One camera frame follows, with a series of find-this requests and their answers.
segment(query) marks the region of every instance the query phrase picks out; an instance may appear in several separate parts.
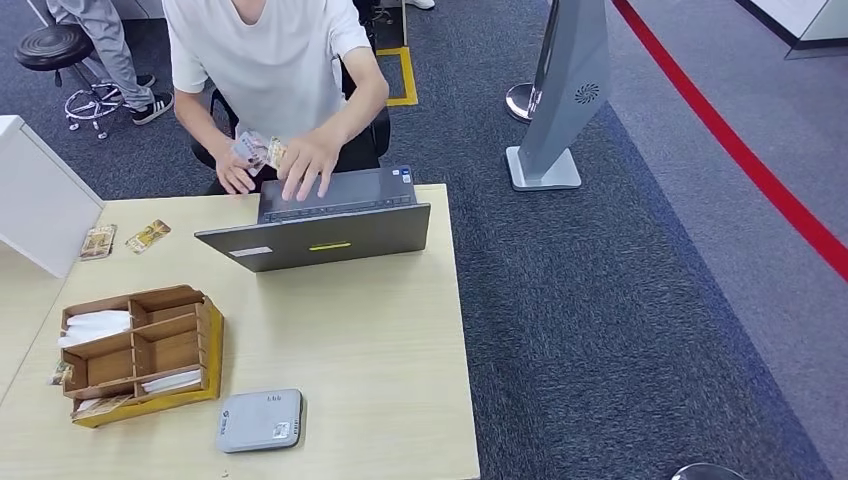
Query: yellow floor tape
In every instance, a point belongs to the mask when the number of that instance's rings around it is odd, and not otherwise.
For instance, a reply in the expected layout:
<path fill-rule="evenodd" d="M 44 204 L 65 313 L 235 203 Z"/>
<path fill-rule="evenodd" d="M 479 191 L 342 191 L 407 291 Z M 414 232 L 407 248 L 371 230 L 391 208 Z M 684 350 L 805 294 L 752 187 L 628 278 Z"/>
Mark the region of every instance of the yellow floor tape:
<path fill-rule="evenodd" d="M 392 97 L 386 102 L 386 105 L 390 107 L 418 105 L 418 91 L 415 89 L 415 75 L 412 73 L 412 59 L 409 57 L 409 47 L 377 50 L 378 57 L 386 57 L 389 55 L 397 55 L 400 57 L 404 96 Z"/>

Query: laptop keyboard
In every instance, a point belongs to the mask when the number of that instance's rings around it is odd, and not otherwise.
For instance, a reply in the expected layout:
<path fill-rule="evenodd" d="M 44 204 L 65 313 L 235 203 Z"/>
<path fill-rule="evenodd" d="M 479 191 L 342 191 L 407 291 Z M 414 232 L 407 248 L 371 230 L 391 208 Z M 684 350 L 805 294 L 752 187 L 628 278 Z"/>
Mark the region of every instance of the laptop keyboard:
<path fill-rule="evenodd" d="M 302 208 L 299 210 L 286 210 L 283 212 L 268 212 L 265 214 L 265 223 L 277 223 L 296 218 L 321 217 L 337 213 L 353 213 L 377 208 L 386 208 L 394 205 L 408 205 L 412 197 L 402 195 L 400 197 L 387 198 L 378 201 L 347 203 L 344 205 L 331 205 L 327 207 Z"/>

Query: stack of banknotes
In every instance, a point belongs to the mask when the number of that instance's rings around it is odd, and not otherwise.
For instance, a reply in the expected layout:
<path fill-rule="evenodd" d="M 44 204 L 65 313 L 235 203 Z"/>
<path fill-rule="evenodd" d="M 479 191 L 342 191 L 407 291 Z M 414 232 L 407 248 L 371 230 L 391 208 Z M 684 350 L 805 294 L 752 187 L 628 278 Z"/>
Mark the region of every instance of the stack of banknotes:
<path fill-rule="evenodd" d="M 250 165 L 247 171 L 253 177 L 265 165 L 274 170 L 279 169 L 285 152 L 286 147 L 279 138 L 271 137 L 271 141 L 265 143 L 265 139 L 253 130 L 242 132 L 238 140 L 233 142 L 233 153 Z"/>

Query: person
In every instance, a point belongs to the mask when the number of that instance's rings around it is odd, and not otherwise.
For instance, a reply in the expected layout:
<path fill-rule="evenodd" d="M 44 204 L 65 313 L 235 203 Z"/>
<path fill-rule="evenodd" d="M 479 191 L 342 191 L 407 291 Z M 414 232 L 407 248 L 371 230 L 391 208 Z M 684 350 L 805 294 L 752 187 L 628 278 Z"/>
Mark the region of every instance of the person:
<path fill-rule="evenodd" d="M 432 10 L 436 6 L 436 0 L 404 0 L 407 5 L 418 7 L 421 10 Z"/>
<path fill-rule="evenodd" d="M 379 167 L 366 128 L 386 105 L 389 86 L 352 0 L 164 0 L 171 40 L 177 119 L 210 154 L 209 193 L 257 192 L 285 180 L 283 198 L 323 196 L 332 172 Z M 333 76 L 340 58 L 356 84 L 349 100 Z M 255 178 L 231 150 L 201 93 L 211 79 L 252 130 L 286 146 L 280 168 Z"/>
<path fill-rule="evenodd" d="M 95 53 L 83 64 L 100 82 L 117 85 L 133 123 L 150 123 L 174 105 L 170 93 L 150 90 L 156 77 L 136 75 L 121 17 L 111 0 L 47 0 L 47 8 L 57 24 L 79 24 L 91 38 Z"/>

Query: wooden desk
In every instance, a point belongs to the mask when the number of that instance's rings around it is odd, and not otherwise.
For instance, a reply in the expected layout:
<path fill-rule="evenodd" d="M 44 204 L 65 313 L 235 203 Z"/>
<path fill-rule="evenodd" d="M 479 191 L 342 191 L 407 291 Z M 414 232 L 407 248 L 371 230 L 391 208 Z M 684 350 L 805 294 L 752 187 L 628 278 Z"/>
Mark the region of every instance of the wooden desk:
<path fill-rule="evenodd" d="M 257 196 L 108 202 L 111 257 L 77 264 L 6 399 L 0 478 L 469 479 L 479 477 L 447 195 L 433 205 L 427 250 L 255 275 L 193 238 L 250 224 Z M 173 232 L 136 256 L 122 242 L 161 218 Z M 296 387 L 304 437 L 288 451 L 226 455 L 220 401 L 90 430 L 45 385 L 61 309 L 187 283 L 226 317 L 222 396 Z"/>
<path fill-rule="evenodd" d="M 0 242 L 0 400 L 64 281 Z M 49 376 L 45 373 L 43 381 Z"/>

